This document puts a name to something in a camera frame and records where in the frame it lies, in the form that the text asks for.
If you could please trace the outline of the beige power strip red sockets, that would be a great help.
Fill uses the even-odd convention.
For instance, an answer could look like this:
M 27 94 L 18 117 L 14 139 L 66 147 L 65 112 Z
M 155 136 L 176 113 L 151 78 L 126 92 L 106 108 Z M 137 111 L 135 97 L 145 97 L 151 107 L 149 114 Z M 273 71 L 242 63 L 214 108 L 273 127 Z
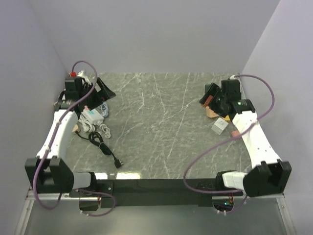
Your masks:
M 77 133 L 80 133 L 80 131 L 81 131 L 80 126 L 79 126 L 78 124 L 76 124 L 76 125 L 74 126 L 73 130 L 72 130 L 72 133 L 73 133 L 73 134 L 77 134 Z

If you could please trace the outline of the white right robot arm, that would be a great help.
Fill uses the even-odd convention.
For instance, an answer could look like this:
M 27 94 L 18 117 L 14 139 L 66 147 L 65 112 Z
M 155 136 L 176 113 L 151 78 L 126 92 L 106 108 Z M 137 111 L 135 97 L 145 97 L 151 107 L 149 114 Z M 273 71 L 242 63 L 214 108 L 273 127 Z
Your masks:
M 251 160 L 249 173 L 222 171 L 216 176 L 215 191 L 226 195 L 231 189 L 244 191 L 249 197 L 283 193 L 291 164 L 282 161 L 271 147 L 249 99 L 243 99 L 240 81 L 227 79 L 218 86 L 211 83 L 200 104 L 221 117 L 229 117 L 239 131 Z

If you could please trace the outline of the long white power strip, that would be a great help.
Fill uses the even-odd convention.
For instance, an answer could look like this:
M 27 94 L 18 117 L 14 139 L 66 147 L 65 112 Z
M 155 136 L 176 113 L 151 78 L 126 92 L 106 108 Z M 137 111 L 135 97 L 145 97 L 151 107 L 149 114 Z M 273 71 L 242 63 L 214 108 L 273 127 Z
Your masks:
M 103 116 L 96 109 L 85 109 L 82 112 L 82 115 L 93 125 L 96 125 L 98 122 L 102 122 L 104 120 Z

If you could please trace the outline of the white cube adapter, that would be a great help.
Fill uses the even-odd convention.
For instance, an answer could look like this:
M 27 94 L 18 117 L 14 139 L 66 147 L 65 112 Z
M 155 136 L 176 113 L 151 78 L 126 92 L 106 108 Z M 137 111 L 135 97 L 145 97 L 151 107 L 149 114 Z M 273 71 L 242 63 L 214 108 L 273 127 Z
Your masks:
M 218 135 L 220 135 L 225 128 L 228 126 L 228 122 L 225 121 L 223 118 L 219 117 L 212 125 L 211 129 Z

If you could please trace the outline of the red-brown cube adapter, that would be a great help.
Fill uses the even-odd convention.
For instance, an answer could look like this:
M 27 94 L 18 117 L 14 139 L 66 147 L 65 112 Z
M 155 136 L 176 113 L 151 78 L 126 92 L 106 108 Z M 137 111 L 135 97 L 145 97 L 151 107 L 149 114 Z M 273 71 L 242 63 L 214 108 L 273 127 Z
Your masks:
M 209 103 L 211 102 L 212 98 L 213 98 L 213 96 L 210 95 L 210 96 L 205 100 L 205 102 L 202 104 L 202 106 L 203 106 L 203 107 L 207 107 L 207 106 L 209 105 Z

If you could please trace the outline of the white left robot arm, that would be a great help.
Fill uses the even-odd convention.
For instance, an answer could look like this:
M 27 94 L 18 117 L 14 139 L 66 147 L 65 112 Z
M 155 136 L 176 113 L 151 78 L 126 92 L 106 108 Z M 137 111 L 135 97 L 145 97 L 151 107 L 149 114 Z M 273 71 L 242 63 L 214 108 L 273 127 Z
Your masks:
M 54 104 L 54 118 L 44 145 L 35 158 L 25 162 L 25 171 L 33 189 L 40 193 L 69 193 L 74 189 L 87 197 L 97 193 L 93 172 L 72 172 L 65 163 L 66 149 L 72 130 L 85 108 L 93 110 L 115 97 L 105 83 L 97 78 L 94 86 L 81 76 L 68 76 L 65 89 Z

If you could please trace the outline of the pink plug adapter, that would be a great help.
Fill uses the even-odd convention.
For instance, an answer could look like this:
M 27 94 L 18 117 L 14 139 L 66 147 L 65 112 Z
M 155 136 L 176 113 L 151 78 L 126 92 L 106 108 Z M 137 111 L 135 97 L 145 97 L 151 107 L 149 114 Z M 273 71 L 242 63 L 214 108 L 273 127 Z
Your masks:
M 231 132 L 232 137 L 237 137 L 240 135 L 240 132 L 238 130 L 232 131 Z

